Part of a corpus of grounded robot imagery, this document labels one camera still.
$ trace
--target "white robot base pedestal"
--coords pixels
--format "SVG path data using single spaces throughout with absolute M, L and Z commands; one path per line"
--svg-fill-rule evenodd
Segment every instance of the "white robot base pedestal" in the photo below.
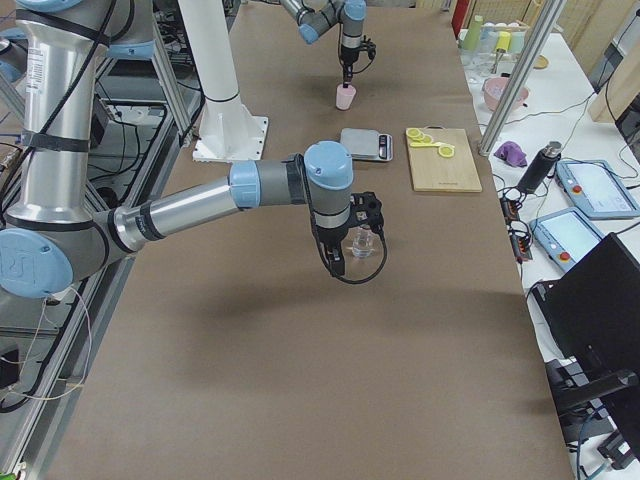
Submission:
M 193 151 L 197 162 L 260 160 L 269 119 L 254 117 L 240 104 L 232 112 L 207 105 L 200 124 L 200 140 Z

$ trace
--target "brown table surface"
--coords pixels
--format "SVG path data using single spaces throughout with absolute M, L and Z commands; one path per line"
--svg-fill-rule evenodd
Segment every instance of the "brown table surface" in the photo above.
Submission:
M 300 206 L 149 245 L 49 478 L 573 478 L 489 165 L 481 194 L 411 189 L 406 126 L 479 138 L 449 17 L 370 9 L 378 58 L 339 112 L 337 29 L 310 47 L 284 9 L 240 10 L 265 158 L 346 126 L 396 139 L 391 163 L 356 165 L 355 191 L 384 202 L 387 267 L 365 286 L 331 279 Z M 227 169 L 185 152 L 167 191 Z

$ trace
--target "green bottle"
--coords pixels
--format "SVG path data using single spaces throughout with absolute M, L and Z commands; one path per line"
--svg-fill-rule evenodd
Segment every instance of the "green bottle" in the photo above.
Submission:
M 468 52 L 474 52 L 478 48 L 478 41 L 480 40 L 480 31 L 482 30 L 483 23 L 482 15 L 476 15 L 473 17 L 467 35 L 464 37 L 460 47 Z

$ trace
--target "label sticker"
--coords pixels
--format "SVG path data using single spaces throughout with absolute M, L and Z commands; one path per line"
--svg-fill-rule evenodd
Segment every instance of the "label sticker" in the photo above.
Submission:
M 41 94 L 44 90 L 44 52 L 38 48 L 30 48 L 27 58 L 27 92 Z

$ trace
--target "black cable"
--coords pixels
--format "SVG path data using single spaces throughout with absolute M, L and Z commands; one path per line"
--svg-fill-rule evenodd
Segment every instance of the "black cable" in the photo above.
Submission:
M 627 28 L 625 28 L 624 31 L 622 32 L 622 35 L 620 35 L 620 38 L 618 39 L 618 43 L 616 44 L 616 47 L 620 46 L 620 42 L 622 42 L 622 37 L 624 37 L 624 35 L 627 33 L 627 31 L 629 31 L 629 28 L 631 28 L 631 25 L 633 25 L 633 22 L 636 21 L 636 18 L 638 18 L 637 12 L 636 12 L 636 15 L 634 15 L 633 18 L 631 19 L 631 21 L 629 22 L 629 25 L 627 25 Z M 609 63 L 609 62 L 605 59 L 604 65 L 602 66 L 602 72 L 600 72 L 600 77 L 598 77 L 598 83 L 596 83 L 596 86 L 598 86 L 598 87 L 600 87 L 600 81 L 602 80 L 602 76 L 604 75 L 604 72 L 607 69 L 607 63 Z M 613 69 L 613 72 L 611 72 L 611 75 L 609 75 L 609 77 L 607 78 L 605 83 L 608 82 L 609 80 L 611 80 L 611 76 L 615 73 L 616 70 L 617 70 L 617 67 Z
M 640 221 L 634 223 L 633 225 L 631 225 L 631 226 L 629 226 L 627 228 L 624 228 L 624 229 L 620 230 L 619 232 L 616 232 L 616 235 L 622 235 L 623 233 L 626 233 L 629 230 L 632 230 L 632 229 L 636 228 L 638 225 L 640 225 Z
M 516 191 L 518 192 L 518 198 L 509 198 L 509 192 Z M 526 192 L 522 192 L 518 190 L 516 187 L 505 187 L 501 190 L 498 190 L 496 193 L 499 193 L 503 200 L 509 200 L 510 202 L 515 203 L 516 210 L 520 210 L 528 195 Z
M 578 434 L 578 446 L 576 447 L 576 476 L 577 476 L 577 480 L 581 480 L 581 473 L 582 472 L 580 471 L 580 450 L 582 449 L 582 444 L 586 441 L 586 439 L 584 439 L 584 434 L 585 434 L 585 431 L 587 429 L 587 425 L 589 425 L 589 423 L 595 418 L 595 416 L 598 414 L 598 412 L 600 410 L 604 410 L 604 405 L 600 405 L 593 412 L 591 412 L 589 414 L 589 416 L 586 418 L 586 420 L 584 421 L 584 423 L 582 424 L 582 427 L 580 427 L 580 433 Z
M 17 145 L 12 145 L 11 143 L 7 143 L 7 142 L 0 142 L 0 145 L 4 145 L 5 147 L 11 147 L 11 148 L 15 148 L 16 150 L 22 151 L 22 148 L 17 146 Z
M 158 135 L 160 135 L 160 130 L 162 129 L 162 126 L 164 125 L 164 122 L 167 120 L 167 107 L 165 105 L 159 105 L 159 107 L 162 109 L 162 113 L 163 113 L 162 121 L 158 124 L 155 132 L 153 133 L 153 136 L 149 140 L 149 148 L 147 148 L 147 150 L 142 155 L 141 164 L 144 163 L 147 160 L 147 157 L 149 156 L 149 152 L 151 151 L 151 146 L 157 140 Z M 139 142 L 139 137 L 137 135 L 136 135 L 136 141 Z M 131 193 L 131 189 L 133 188 L 133 184 L 135 183 L 135 180 L 136 180 L 139 172 L 140 172 L 140 169 L 135 171 L 135 173 L 133 175 L 133 178 L 131 179 L 131 182 L 129 182 L 129 185 L 127 185 L 127 189 L 125 190 L 125 192 L 122 195 L 122 197 L 119 199 L 120 203 L 122 203 L 129 196 L 129 194 Z
M 540 205 L 538 205 L 538 208 L 536 209 L 536 213 L 534 215 L 534 219 L 533 219 L 533 229 L 531 229 L 531 236 L 533 238 L 535 238 L 535 233 L 536 233 L 536 229 L 538 228 L 538 223 L 540 223 L 539 220 L 539 215 L 540 215 L 540 211 L 542 210 L 543 205 L 545 204 L 545 202 L 547 201 L 547 198 L 549 198 L 549 184 L 553 181 L 553 178 L 547 183 L 545 184 L 544 182 L 542 183 L 547 191 L 539 198 L 542 198 L 542 202 L 540 202 Z
M 113 100 L 111 100 L 111 96 L 109 95 L 109 92 L 107 92 L 107 89 L 104 88 L 104 85 L 102 85 L 102 82 L 100 80 L 97 80 L 96 83 L 98 84 L 98 86 L 102 89 L 102 91 L 106 95 L 107 99 L 109 100 L 110 105 L 114 107 L 114 109 L 116 111 L 116 117 L 122 119 L 122 112 L 120 110 L 118 110 L 117 107 L 114 105 Z M 116 168 L 115 172 L 107 170 L 105 168 L 98 167 L 97 165 L 89 164 L 90 167 L 93 167 L 96 170 L 100 170 L 101 172 L 110 173 L 110 174 L 114 174 L 114 175 L 117 175 L 119 173 L 119 170 L 122 168 L 122 165 L 124 164 L 124 156 L 127 153 L 127 132 L 125 131 L 125 128 L 124 128 L 125 124 L 124 123 L 120 123 L 120 124 L 121 124 L 121 127 L 122 127 L 122 155 L 120 156 L 120 166 L 118 166 L 118 168 Z
M 375 60 L 375 57 L 372 58 L 371 60 L 369 60 L 369 63 L 367 63 L 367 65 L 364 68 L 358 70 L 357 72 L 353 72 L 353 75 L 358 75 L 359 73 L 364 72 L 367 68 L 369 68 L 371 66 L 371 64 L 373 63 L 374 60 Z
M 179 5 L 176 12 L 178 17 L 177 21 L 182 25 L 184 25 L 184 20 L 182 19 L 182 12 L 180 11 Z M 184 44 L 185 44 L 185 47 L 187 48 L 187 53 L 191 57 L 191 61 L 195 64 L 195 61 L 193 60 L 194 56 L 193 56 L 193 50 L 191 48 L 191 42 L 189 41 L 189 35 L 187 34 L 186 30 L 184 32 Z M 200 73 L 198 72 L 197 68 L 195 69 L 195 74 L 196 74 L 196 78 L 198 79 L 198 85 L 200 85 L 200 103 L 198 104 L 198 108 L 196 108 L 196 110 L 191 115 L 191 121 L 189 123 L 189 127 L 187 127 L 187 130 L 184 132 L 184 134 L 181 133 L 179 136 L 180 145 L 184 143 L 185 135 L 188 135 L 188 133 L 193 130 L 193 127 L 198 121 L 198 117 L 200 117 L 202 110 L 204 110 L 204 107 L 207 104 L 206 95 L 204 94 L 204 89 L 202 88 L 202 80 L 200 80 Z
M 324 258 L 324 254 L 322 252 L 322 246 L 321 246 L 321 243 L 320 243 L 320 236 L 318 234 L 318 226 L 316 224 L 316 217 L 315 217 L 315 213 L 314 213 L 314 210 L 313 210 L 313 201 L 311 199 L 311 189 L 309 188 L 309 179 L 307 178 L 307 171 L 306 171 L 306 168 L 304 166 L 304 159 L 303 159 L 302 155 L 296 155 L 296 162 L 297 162 L 298 168 L 300 170 L 300 174 L 302 176 L 302 183 L 303 183 L 303 186 L 304 186 L 304 193 L 305 193 L 305 197 L 306 197 L 306 200 L 307 200 L 307 206 L 309 208 L 309 219 L 310 219 L 310 222 L 311 222 L 311 234 L 313 235 L 313 238 L 315 240 L 316 249 L 318 250 L 318 255 L 320 256 L 320 260 L 322 261 L 322 264 L 324 265 L 324 268 L 327 269 L 327 271 L 329 272 L 329 274 L 333 278 L 336 278 L 336 279 L 340 280 L 341 282 L 346 283 L 348 285 L 362 285 L 363 283 L 367 283 L 367 282 L 373 280 L 374 278 L 376 278 L 378 276 L 378 274 L 384 268 L 385 264 L 387 263 L 387 257 L 388 257 L 388 253 L 389 253 L 388 252 L 388 248 L 387 248 L 387 242 L 385 240 L 384 232 L 382 231 L 382 229 L 380 230 L 380 233 L 377 234 L 380 237 L 380 243 L 382 243 L 382 260 L 380 261 L 380 265 L 378 265 L 378 268 L 376 268 L 376 270 L 371 275 L 369 275 L 369 276 L 367 276 L 365 278 L 357 279 L 357 280 L 352 280 L 352 279 L 344 277 L 343 275 L 338 275 L 333 270 L 333 267 L 327 261 L 327 259 Z
M 527 291 L 527 294 L 524 297 L 525 301 L 529 300 L 529 297 L 531 296 L 531 292 L 533 292 L 533 289 L 536 288 L 538 285 L 542 285 L 543 283 L 544 283 L 544 280 L 538 280 L 533 285 L 531 285 L 529 287 L 529 290 Z
M 198 86 L 198 87 L 192 87 L 191 85 L 187 85 L 186 83 L 182 83 L 182 82 L 176 82 L 178 85 L 180 85 L 181 87 L 184 87 L 188 90 L 194 90 L 196 92 L 201 92 L 202 93 L 202 87 Z
M 509 122 L 506 122 L 505 125 L 511 125 L 512 123 L 522 122 L 523 120 L 526 120 L 527 118 L 530 118 L 530 117 L 538 117 L 540 115 L 554 115 L 554 114 L 565 113 L 566 111 L 571 110 L 572 108 L 579 107 L 579 106 L 583 105 L 585 102 L 588 102 L 589 99 L 591 97 L 593 97 L 594 95 L 595 95 L 595 92 L 592 92 L 591 94 L 589 94 L 589 96 L 587 98 L 582 100 L 580 103 L 576 103 L 576 104 L 570 105 L 570 106 L 568 106 L 566 108 L 563 108 L 562 110 L 529 113 L 529 114 L 525 115 L 522 118 L 517 118 L 515 120 L 511 120 Z M 485 124 L 485 123 L 479 123 L 478 125 L 480 125 L 481 127 L 486 127 L 487 126 L 487 124 Z
M 125 22 L 122 29 L 120 29 L 118 33 L 116 33 L 113 37 L 111 37 L 112 42 L 116 42 L 120 40 L 129 32 L 131 25 L 133 25 L 133 19 L 135 18 L 135 16 L 136 16 L 136 2 L 135 0 L 129 0 L 129 15 L 127 16 L 127 21 Z
M 633 176 L 623 176 L 620 175 L 616 172 L 614 172 L 612 169 L 608 168 L 606 165 L 602 164 L 602 163 L 598 163 L 597 161 L 593 161 L 593 160 L 578 160 L 577 158 L 573 158 L 573 157 L 562 157 L 563 160 L 571 160 L 572 162 L 576 162 L 576 163 L 582 163 L 582 164 L 587 164 L 587 165 L 595 165 L 596 167 L 600 167 L 601 169 L 603 169 L 605 172 L 609 173 L 610 175 L 613 175 L 614 177 L 619 178 L 620 180 L 633 180 L 634 178 L 638 178 L 638 175 L 640 175 L 638 173 L 638 170 L 636 170 L 631 164 L 627 163 L 625 160 L 621 159 L 622 162 L 628 166 L 631 170 L 633 170 L 634 175 Z
M 614 123 L 615 123 L 617 119 L 616 119 L 616 117 L 613 115 L 613 111 L 611 110 L 611 105 L 609 104 L 609 83 L 611 83 L 609 80 L 611 80 L 611 77 L 609 77 L 609 78 L 607 79 L 607 83 L 606 83 L 606 85 L 605 85 L 605 87 L 604 87 L 604 101 L 605 101 L 605 103 L 606 103 L 606 105 L 607 105 L 607 110 L 609 111 L 609 115 L 611 115 L 611 118 L 613 119 L 613 121 L 614 121 Z M 636 131 L 634 131 L 634 132 L 632 133 L 632 137 L 633 137 L 634 135 L 636 135 L 637 133 L 638 133 L 638 129 L 636 129 Z M 629 162 L 627 162 L 624 158 L 622 158 L 622 152 L 624 151 L 624 149 L 625 149 L 625 148 L 630 148 L 630 147 L 631 147 L 631 145 L 633 145 L 633 144 L 634 144 L 634 143 L 636 143 L 636 142 L 637 142 L 637 140 L 636 140 L 636 141 L 633 141 L 633 142 L 626 143 L 626 144 L 625 144 L 625 146 L 624 146 L 624 147 L 622 147 L 622 148 L 620 149 L 620 151 L 618 151 L 618 158 L 620 159 L 620 161 L 621 161 L 622 163 L 624 163 L 626 166 L 628 166 L 628 167 L 629 167 L 631 170 L 633 170 L 633 171 L 634 171 L 634 173 L 635 173 L 635 175 L 634 175 L 633 177 L 620 177 L 620 178 L 638 178 L 638 171 L 637 171 L 633 166 L 631 166 L 631 164 L 630 164 Z
M 138 163 L 139 159 L 140 159 L 142 146 L 141 146 L 141 142 L 140 142 L 140 134 L 138 132 L 138 126 L 133 124 L 133 123 L 119 122 L 117 120 L 114 120 L 114 122 L 119 124 L 119 125 L 122 125 L 122 131 L 123 132 L 124 132 L 124 127 L 125 126 L 134 128 L 134 131 L 135 131 L 135 134 L 136 134 L 136 144 L 137 144 L 136 156 L 133 159 L 133 162 L 131 162 L 131 164 L 129 166 L 127 166 L 126 168 L 123 169 L 122 168 L 122 165 L 124 163 L 124 150 L 123 150 L 123 156 L 122 156 L 122 159 L 120 161 L 120 166 L 118 167 L 118 169 L 116 171 L 106 171 L 106 173 L 104 175 L 98 175 L 97 177 L 93 177 L 93 178 L 89 179 L 91 182 L 95 182 L 95 181 L 101 180 L 103 178 L 115 177 L 116 175 L 120 175 L 122 173 L 126 173 L 126 172 L 130 171 L 133 167 L 135 167 L 136 164 Z M 94 168 L 97 168 L 98 170 L 105 171 L 105 169 L 101 169 L 99 167 L 95 167 L 94 166 Z
M 492 173 L 492 175 L 502 182 L 502 188 L 498 189 L 498 191 L 502 191 L 507 188 L 507 182 L 504 181 L 504 178 L 496 173 Z

